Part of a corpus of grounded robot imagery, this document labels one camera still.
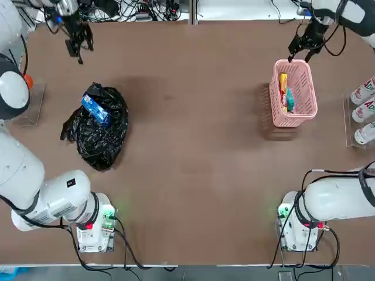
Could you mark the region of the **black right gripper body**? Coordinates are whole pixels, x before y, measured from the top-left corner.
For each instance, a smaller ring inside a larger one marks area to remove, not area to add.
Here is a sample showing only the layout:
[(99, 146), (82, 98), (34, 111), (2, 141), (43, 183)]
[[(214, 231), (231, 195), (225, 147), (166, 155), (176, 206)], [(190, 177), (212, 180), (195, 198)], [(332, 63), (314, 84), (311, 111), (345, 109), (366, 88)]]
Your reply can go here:
[(312, 18), (301, 37), (300, 45), (303, 50), (318, 50), (323, 47), (325, 42), (325, 33), (329, 26), (320, 23), (320, 21)]

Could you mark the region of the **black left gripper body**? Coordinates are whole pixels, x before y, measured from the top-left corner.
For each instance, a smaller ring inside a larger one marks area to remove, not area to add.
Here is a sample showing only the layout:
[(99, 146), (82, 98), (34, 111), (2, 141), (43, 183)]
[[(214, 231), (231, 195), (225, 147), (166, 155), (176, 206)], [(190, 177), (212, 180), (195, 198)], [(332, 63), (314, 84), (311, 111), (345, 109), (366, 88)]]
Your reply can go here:
[(70, 41), (84, 41), (87, 39), (86, 24), (81, 21), (80, 12), (65, 16), (64, 25)]

